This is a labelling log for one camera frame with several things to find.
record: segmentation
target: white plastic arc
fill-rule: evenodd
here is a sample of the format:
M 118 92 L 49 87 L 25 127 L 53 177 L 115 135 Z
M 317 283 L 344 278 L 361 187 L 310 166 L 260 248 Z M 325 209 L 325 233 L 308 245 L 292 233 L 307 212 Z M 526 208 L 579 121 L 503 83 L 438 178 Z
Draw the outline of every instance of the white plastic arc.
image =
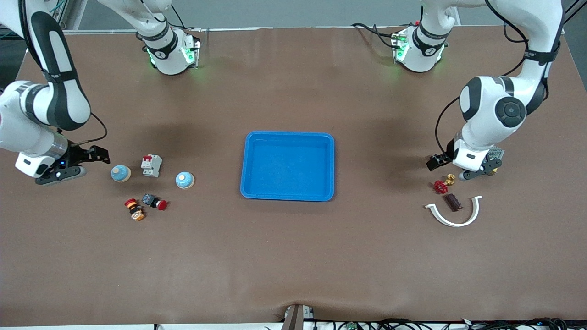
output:
M 436 204 L 428 204 L 425 206 L 425 208 L 429 208 L 432 212 L 432 215 L 436 218 L 436 220 L 440 221 L 440 223 L 444 225 L 447 225 L 449 227 L 465 227 L 466 225 L 470 225 L 471 223 L 473 223 L 473 221 L 475 221 L 475 219 L 479 215 L 479 199 L 481 199 L 481 196 L 471 198 L 471 201 L 473 202 L 473 213 L 471 214 L 469 220 L 462 224 L 456 224 L 446 220 L 436 208 Z

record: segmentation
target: plastic tray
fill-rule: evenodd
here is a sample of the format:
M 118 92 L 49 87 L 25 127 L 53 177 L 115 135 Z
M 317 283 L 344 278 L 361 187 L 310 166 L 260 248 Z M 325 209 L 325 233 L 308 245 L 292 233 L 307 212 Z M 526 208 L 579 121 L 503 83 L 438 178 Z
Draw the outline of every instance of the plastic tray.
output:
M 241 194 L 266 200 L 329 201 L 334 196 L 334 139 L 327 133 L 250 132 Z

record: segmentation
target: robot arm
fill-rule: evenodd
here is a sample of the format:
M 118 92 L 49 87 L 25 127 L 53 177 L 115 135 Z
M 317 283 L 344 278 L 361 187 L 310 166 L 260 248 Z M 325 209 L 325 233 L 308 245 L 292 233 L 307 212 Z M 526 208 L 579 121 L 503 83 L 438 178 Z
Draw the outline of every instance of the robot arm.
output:
M 161 73 L 176 75 L 187 68 L 197 67 L 200 40 L 173 28 L 162 14 L 171 0 L 98 0 L 112 9 L 137 30 L 151 64 Z
M 90 104 L 77 78 L 69 48 L 59 24 L 43 0 L 3 0 L 0 21 L 28 40 L 47 85 L 19 85 L 21 108 L 33 121 L 75 130 L 90 117 Z
M 0 22 L 23 37 L 47 84 L 16 81 L 0 95 L 0 147 L 20 153 L 16 168 L 38 184 L 85 174 L 84 161 L 109 163 L 108 152 L 84 150 L 46 125 L 75 130 L 90 116 L 69 48 L 44 0 L 2 0 Z
M 425 72 L 440 60 L 448 34 L 455 24 L 451 7 L 479 7 L 484 0 L 420 0 L 420 23 L 392 36 L 393 57 L 408 70 Z
M 518 130 L 525 118 L 542 103 L 564 19 L 560 0 L 491 0 L 489 4 L 497 14 L 526 29 L 528 44 L 518 76 L 475 77 L 461 91 L 459 104 L 466 124 L 449 142 L 447 151 L 432 157 L 427 165 L 432 171 L 452 162 L 465 170 L 460 175 L 462 180 L 487 174 L 490 167 L 501 165 L 488 163 L 487 153 Z M 410 48 L 406 58 L 412 53 L 420 55 Z M 425 63 L 420 66 L 422 69 L 430 69 L 436 62 L 427 59 L 419 62 L 415 56 L 410 59 L 414 59 L 413 63 Z M 411 65 L 410 59 L 404 59 L 403 64 Z

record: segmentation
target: green led light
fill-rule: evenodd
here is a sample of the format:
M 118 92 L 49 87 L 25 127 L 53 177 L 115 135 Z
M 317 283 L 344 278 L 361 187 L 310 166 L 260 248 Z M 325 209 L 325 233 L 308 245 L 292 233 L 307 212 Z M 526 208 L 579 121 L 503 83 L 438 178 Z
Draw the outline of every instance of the green led light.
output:
M 151 55 L 151 52 L 149 51 L 148 48 L 147 48 L 147 54 L 149 54 L 149 58 L 151 59 L 151 64 L 155 65 L 155 60 L 153 59 L 153 55 Z
M 443 50 L 444 50 L 444 45 L 438 50 L 438 57 L 436 58 L 436 62 L 440 61 L 440 56 L 442 56 Z
M 397 50 L 396 59 L 403 61 L 406 58 L 406 53 L 409 50 L 408 43 L 404 43 L 403 46 Z
M 189 48 L 181 48 L 183 50 L 183 54 L 185 57 L 185 61 L 188 63 L 194 63 L 194 52 L 191 51 Z

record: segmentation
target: brown tabletop cover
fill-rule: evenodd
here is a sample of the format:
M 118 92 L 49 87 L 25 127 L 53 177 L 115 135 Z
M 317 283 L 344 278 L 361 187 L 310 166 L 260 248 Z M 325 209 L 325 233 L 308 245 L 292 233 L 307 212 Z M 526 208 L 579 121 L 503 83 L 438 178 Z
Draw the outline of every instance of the brown tabletop cover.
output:
M 450 187 L 464 206 L 451 213 L 430 184 L 457 168 L 429 172 L 425 157 L 468 80 L 521 58 L 500 26 L 455 28 L 421 74 L 354 29 L 201 37 L 200 68 L 165 76 L 134 35 L 68 36 L 113 163 L 39 187 L 0 151 L 1 325 L 266 322 L 291 304 L 322 319 L 587 319 L 587 97 L 564 41 L 550 98 L 500 144 L 497 175 Z M 30 58 L 20 78 L 43 81 Z M 463 123 L 452 107 L 443 144 Z M 243 198 L 252 130 L 332 134 L 334 198 Z M 101 133 L 92 119 L 67 137 Z M 163 158 L 158 179 L 141 175 L 147 153 Z M 129 181 L 110 178 L 115 164 Z M 195 175 L 190 190 L 180 171 Z M 145 193 L 169 206 L 137 223 L 124 202 Z M 464 221 L 477 195 L 464 228 L 423 207 Z

